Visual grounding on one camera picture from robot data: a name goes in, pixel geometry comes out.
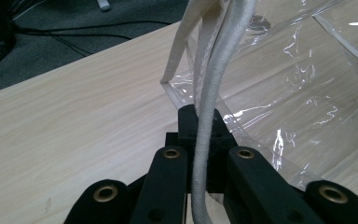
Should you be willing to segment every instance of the light wood tabletop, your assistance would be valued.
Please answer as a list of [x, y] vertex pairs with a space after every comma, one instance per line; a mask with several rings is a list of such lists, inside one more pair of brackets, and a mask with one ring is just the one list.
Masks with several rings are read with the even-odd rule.
[[147, 173], [177, 131], [159, 84], [176, 29], [0, 91], [0, 223], [63, 223], [89, 185]]

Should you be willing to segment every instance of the table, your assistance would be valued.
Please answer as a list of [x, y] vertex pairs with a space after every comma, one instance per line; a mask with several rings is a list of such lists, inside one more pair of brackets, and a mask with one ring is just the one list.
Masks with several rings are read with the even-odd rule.
[[0, 91], [0, 223], [63, 223], [89, 185], [147, 172], [177, 132], [159, 84], [176, 29]]

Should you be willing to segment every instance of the plastic pouch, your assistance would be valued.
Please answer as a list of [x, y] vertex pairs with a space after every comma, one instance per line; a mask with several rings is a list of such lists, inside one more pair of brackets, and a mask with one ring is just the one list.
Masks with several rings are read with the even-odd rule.
[[[163, 84], [177, 107], [197, 97], [199, 33], [187, 40], [188, 71]], [[291, 185], [323, 178], [358, 194], [358, 1], [259, 1], [217, 109]]]

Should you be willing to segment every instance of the floor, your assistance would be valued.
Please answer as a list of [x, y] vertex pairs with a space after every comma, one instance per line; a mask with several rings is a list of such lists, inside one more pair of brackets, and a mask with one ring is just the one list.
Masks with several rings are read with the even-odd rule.
[[51, 33], [47, 36], [15, 34], [14, 49], [0, 62], [0, 90], [177, 22], [188, 3], [188, 0], [108, 0], [111, 9], [101, 12], [97, 0], [22, 1], [32, 4], [22, 14], [12, 17], [21, 28], [47, 30], [127, 21], [155, 22], [54, 33], [92, 35], [64, 36], [61, 42]]

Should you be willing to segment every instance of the transparent plastic bag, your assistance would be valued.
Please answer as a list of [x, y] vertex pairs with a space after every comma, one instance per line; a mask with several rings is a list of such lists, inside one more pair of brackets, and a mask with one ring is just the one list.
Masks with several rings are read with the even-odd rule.
[[[358, 50], [358, 1], [261, 0], [217, 109], [237, 142], [291, 185], [324, 178], [358, 194], [358, 57], [316, 15]], [[177, 107], [194, 103], [197, 39], [196, 31], [187, 40], [188, 71], [164, 87]]]

